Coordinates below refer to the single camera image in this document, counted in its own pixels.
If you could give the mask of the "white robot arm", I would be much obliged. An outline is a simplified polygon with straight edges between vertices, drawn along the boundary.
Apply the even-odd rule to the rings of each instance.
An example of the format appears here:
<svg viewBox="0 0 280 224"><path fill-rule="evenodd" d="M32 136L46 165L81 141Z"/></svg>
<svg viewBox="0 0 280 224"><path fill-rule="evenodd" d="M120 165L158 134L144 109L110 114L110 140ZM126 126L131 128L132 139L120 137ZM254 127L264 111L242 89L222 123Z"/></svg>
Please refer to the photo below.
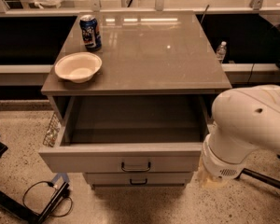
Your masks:
<svg viewBox="0 0 280 224"><path fill-rule="evenodd" d="M280 189L280 181L245 168L260 148L280 157L280 86L260 85L222 92L212 104L213 124L198 168L202 187L221 187L242 174Z"/></svg>

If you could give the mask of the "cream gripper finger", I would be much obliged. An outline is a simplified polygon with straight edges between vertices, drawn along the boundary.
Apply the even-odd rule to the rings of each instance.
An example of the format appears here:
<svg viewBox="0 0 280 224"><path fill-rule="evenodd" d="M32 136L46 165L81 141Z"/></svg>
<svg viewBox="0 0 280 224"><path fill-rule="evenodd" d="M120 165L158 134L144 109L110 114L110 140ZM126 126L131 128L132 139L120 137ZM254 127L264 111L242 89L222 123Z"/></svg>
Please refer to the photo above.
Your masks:
<svg viewBox="0 0 280 224"><path fill-rule="evenodd" d="M226 185L221 178L213 177L204 167L203 158L199 160L197 180L201 188L218 189Z"/></svg>

